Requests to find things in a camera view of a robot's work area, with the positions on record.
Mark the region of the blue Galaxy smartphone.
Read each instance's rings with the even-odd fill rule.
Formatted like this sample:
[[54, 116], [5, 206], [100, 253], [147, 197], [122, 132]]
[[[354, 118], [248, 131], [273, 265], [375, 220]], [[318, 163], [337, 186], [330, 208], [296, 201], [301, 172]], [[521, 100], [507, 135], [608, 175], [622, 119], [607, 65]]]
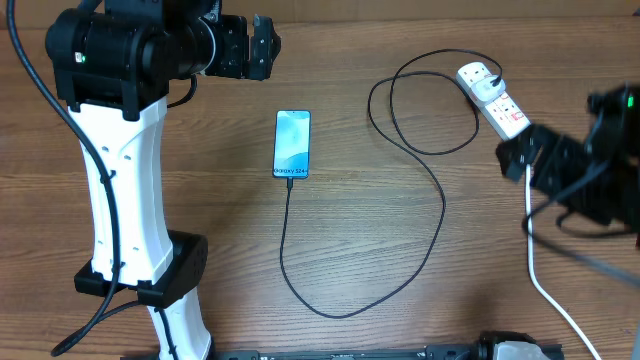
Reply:
[[311, 113], [279, 110], [276, 114], [272, 175], [305, 179], [310, 169]]

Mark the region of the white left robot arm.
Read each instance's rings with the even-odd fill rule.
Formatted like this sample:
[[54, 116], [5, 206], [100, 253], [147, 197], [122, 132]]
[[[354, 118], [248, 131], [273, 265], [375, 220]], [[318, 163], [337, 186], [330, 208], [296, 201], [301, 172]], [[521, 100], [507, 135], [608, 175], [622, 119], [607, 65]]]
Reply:
[[58, 96], [85, 135], [94, 223], [77, 291], [110, 300], [136, 293], [161, 359], [211, 359], [197, 287], [208, 244], [171, 230], [163, 208], [161, 140], [174, 80], [269, 78], [281, 40], [266, 16], [225, 15], [217, 1], [109, 1], [63, 11], [46, 51]]

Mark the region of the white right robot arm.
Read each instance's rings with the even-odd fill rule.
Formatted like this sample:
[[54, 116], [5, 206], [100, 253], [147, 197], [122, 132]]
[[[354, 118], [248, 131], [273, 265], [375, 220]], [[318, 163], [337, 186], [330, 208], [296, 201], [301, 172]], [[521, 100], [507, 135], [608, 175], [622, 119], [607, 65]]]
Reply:
[[622, 223], [616, 236], [637, 235], [639, 86], [592, 93], [587, 110], [595, 119], [583, 141], [531, 124], [500, 143], [496, 156], [502, 175], [517, 182], [531, 165], [533, 188], [567, 209], [557, 225], [577, 213], [602, 226]]

